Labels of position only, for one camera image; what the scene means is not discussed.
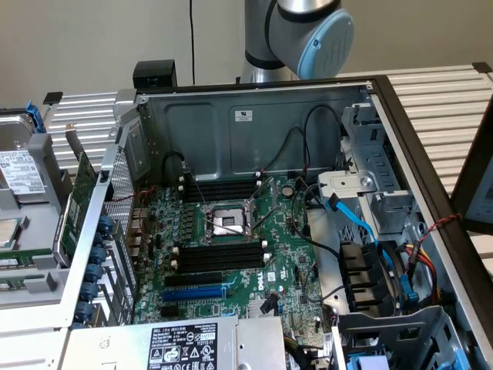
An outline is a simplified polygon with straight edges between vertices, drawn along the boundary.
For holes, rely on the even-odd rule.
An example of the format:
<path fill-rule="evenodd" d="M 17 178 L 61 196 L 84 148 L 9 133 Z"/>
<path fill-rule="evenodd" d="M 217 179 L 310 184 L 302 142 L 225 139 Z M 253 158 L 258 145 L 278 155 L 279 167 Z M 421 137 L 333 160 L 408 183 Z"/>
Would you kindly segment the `open PC case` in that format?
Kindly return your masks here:
<path fill-rule="evenodd" d="M 320 195 L 319 175 L 346 166 L 341 144 L 347 132 L 341 119 L 344 109 L 357 103 L 376 108 L 393 150 L 394 173 L 417 201 L 423 229 L 415 241 L 400 236 L 380 240 L 336 195 L 328 201 Z M 185 185 L 179 175 L 190 169 L 198 181 L 285 176 L 304 192 L 324 331 L 315 345 L 283 332 L 286 370 L 336 370 L 332 327 L 341 315 L 360 313 L 350 311 L 341 277 L 340 245 L 345 241 L 395 241 L 404 274 L 419 297 L 411 310 L 402 308 L 400 299 L 395 316 L 441 306 L 475 343 L 481 363 L 475 370 L 493 370 L 493 312 L 488 309 L 493 281 L 449 200 L 453 183 L 441 179 L 438 155 L 426 147 L 418 118 L 387 78 L 139 89 L 128 103 L 117 99 L 114 107 L 119 132 L 97 175 L 72 262 L 70 276 L 79 291 L 92 247 L 104 247 L 107 257 L 96 283 L 99 294 L 89 302 L 92 319 L 77 322 L 73 315 L 61 370 L 73 331 L 144 325 L 132 320 L 142 243 L 132 217 L 152 190 Z M 112 234 L 97 231 L 101 215 L 114 220 Z"/>

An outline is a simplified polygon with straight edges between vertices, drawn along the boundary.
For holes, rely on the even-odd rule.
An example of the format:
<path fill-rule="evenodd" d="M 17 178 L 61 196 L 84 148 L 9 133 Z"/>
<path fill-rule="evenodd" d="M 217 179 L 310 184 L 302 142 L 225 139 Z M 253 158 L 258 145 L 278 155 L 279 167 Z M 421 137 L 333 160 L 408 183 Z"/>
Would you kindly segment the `green motherboard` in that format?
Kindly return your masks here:
<path fill-rule="evenodd" d="M 249 301 L 279 296 L 283 332 L 305 345 L 315 345 L 324 331 L 315 249 L 308 238 L 309 229 L 304 192 L 294 180 L 274 177 L 279 208 L 255 231 L 264 248 L 263 258 L 226 259 L 173 256 L 178 247 L 197 245 L 200 203 L 184 203 L 183 186 L 157 187 L 143 198 L 136 209 L 132 226 L 142 238 L 136 262 L 138 293 L 132 320 L 136 324 L 197 318 L 237 316 L 246 319 Z M 293 188 L 291 198 L 282 195 L 285 185 Z M 272 207 L 271 189 L 255 197 L 257 220 Z M 236 278 L 225 298 L 195 301 L 163 301 L 164 278 L 174 274 L 221 272 L 227 281 Z M 178 305 L 180 316 L 163 319 L 160 308 Z"/>

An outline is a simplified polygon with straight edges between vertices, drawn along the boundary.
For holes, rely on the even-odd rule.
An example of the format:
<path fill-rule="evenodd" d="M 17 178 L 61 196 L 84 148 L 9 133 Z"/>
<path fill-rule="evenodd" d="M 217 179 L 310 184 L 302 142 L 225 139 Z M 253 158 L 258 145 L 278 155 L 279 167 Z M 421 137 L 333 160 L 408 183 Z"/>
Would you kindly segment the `long black expansion slot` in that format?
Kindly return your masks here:
<path fill-rule="evenodd" d="M 215 285 L 223 283 L 221 272 L 206 272 L 199 274 L 174 274 L 164 278 L 167 288 L 191 287 L 199 285 Z"/>

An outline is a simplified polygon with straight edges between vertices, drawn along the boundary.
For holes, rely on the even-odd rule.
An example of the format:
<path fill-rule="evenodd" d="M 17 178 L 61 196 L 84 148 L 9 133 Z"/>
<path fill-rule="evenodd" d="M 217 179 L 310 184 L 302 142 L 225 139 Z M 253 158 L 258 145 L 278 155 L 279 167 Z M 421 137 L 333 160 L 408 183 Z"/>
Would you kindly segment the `blue expansion slot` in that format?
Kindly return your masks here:
<path fill-rule="evenodd" d="M 225 298 L 228 290 L 236 283 L 236 277 L 227 281 L 223 276 L 222 284 L 199 285 L 191 287 L 167 288 L 163 291 L 163 301 L 195 301 Z"/>

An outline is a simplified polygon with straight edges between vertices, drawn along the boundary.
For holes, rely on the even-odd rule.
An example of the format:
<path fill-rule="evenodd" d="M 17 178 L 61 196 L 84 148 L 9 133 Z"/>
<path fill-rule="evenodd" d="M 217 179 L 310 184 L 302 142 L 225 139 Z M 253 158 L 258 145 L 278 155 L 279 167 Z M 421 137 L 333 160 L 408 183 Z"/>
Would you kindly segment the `silver finned heat sink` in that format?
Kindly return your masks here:
<path fill-rule="evenodd" d="M 265 318 L 265 317 L 275 317 L 277 316 L 277 312 L 275 309 L 270 310 L 267 313 L 263 313 L 260 307 L 265 302 L 265 299 L 251 300 L 247 306 L 247 314 L 248 318 Z"/>

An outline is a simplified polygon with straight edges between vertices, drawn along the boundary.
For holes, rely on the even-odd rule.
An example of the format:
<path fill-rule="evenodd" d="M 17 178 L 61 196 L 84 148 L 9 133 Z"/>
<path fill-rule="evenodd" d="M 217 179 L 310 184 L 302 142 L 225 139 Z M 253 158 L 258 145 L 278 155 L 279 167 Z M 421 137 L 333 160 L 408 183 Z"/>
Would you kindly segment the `metal disk bay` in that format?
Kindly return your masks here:
<path fill-rule="evenodd" d="M 380 240 L 417 240 L 423 229 L 419 206 L 394 173 L 393 150 L 376 108 L 370 103 L 348 106 L 341 121 L 347 132 L 341 144 L 346 166 L 319 175 L 320 195 L 324 201 L 336 195 Z"/>

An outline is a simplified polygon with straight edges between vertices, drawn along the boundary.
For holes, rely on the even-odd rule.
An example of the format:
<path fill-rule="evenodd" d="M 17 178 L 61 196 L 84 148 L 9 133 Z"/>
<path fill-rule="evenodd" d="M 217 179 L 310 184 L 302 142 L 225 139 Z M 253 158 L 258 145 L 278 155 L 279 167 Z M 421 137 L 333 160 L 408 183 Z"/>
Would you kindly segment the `black fan shroud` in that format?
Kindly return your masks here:
<path fill-rule="evenodd" d="M 397 315 L 404 263 L 395 241 L 384 240 L 378 245 L 343 242 L 340 272 L 351 312 L 373 318 Z"/>

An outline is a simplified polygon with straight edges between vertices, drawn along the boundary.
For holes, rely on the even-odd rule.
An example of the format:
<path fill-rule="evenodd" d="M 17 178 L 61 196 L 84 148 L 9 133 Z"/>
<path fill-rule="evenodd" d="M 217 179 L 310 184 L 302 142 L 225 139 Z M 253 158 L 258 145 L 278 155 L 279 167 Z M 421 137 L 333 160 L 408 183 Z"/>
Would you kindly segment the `black box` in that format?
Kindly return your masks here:
<path fill-rule="evenodd" d="M 135 89 L 177 87 L 175 60 L 139 61 L 132 81 Z"/>

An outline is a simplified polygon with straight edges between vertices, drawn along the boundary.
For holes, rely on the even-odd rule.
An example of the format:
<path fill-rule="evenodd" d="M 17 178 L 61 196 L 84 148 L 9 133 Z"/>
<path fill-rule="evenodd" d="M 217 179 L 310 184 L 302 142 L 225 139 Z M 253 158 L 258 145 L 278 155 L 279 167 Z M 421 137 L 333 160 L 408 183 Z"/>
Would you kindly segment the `green graphics card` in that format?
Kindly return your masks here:
<path fill-rule="evenodd" d="M 61 266 L 70 267 L 82 233 L 97 175 L 73 124 L 66 126 L 65 138 L 79 165 L 72 184 L 72 191 L 55 231 L 52 253 Z"/>

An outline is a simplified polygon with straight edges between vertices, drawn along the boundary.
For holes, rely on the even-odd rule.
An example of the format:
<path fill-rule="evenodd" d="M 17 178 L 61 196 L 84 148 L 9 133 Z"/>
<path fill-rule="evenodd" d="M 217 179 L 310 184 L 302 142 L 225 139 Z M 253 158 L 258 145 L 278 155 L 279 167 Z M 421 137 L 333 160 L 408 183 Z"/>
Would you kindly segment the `blue plastic clip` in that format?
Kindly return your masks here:
<path fill-rule="evenodd" d="M 407 274 L 400 276 L 401 283 L 401 306 L 406 310 L 414 309 L 419 301 L 418 294 L 412 289 L 409 277 Z"/>

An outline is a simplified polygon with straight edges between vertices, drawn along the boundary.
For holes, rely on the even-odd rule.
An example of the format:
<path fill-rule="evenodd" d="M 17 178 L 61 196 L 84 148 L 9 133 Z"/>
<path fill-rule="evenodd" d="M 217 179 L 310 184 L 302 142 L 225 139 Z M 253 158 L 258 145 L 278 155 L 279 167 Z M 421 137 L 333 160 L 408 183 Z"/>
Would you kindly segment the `silver power supply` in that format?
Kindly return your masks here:
<path fill-rule="evenodd" d="M 278 317 L 77 329 L 62 370 L 286 370 Z"/>

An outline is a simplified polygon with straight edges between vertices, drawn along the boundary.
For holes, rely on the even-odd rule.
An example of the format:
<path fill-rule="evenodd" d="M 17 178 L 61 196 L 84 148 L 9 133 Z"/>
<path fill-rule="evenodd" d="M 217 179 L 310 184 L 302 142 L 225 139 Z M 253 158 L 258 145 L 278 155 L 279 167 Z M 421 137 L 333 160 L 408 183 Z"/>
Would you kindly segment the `silver hard disk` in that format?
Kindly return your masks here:
<path fill-rule="evenodd" d="M 35 134 L 34 119 L 20 109 L 0 109 L 0 190 L 13 192 L 20 204 L 44 200 L 38 166 L 27 146 Z"/>

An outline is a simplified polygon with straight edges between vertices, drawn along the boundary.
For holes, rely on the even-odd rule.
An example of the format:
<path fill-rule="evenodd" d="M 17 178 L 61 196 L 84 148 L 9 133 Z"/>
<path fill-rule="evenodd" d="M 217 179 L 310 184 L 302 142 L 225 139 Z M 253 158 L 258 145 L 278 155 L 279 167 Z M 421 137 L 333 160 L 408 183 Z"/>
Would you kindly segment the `black case side panel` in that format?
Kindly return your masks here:
<path fill-rule="evenodd" d="M 493 236 L 493 95 L 451 195 L 464 228 Z"/>

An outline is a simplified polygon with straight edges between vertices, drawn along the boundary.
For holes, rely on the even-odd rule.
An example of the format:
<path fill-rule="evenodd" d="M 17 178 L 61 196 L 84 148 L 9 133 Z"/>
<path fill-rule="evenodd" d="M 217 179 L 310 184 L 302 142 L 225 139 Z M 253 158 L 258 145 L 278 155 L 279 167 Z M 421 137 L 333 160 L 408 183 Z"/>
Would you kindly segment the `CPU chip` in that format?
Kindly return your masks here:
<path fill-rule="evenodd" d="M 20 223 L 20 217 L 0 220 L 0 251 L 9 251 L 15 246 Z"/>

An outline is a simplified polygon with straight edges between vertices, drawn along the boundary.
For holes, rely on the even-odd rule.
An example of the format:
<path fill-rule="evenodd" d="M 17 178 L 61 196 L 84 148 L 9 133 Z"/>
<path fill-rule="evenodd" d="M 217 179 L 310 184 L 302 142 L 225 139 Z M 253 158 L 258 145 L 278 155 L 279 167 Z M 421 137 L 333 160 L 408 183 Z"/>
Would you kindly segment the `blue disk bracket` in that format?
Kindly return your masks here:
<path fill-rule="evenodd" d="M 37 133 L 46 133 L 44 121 L 39 108 L 31 100 L 25 106 L 25 112 L 31 117 L 35 131 Z"/>

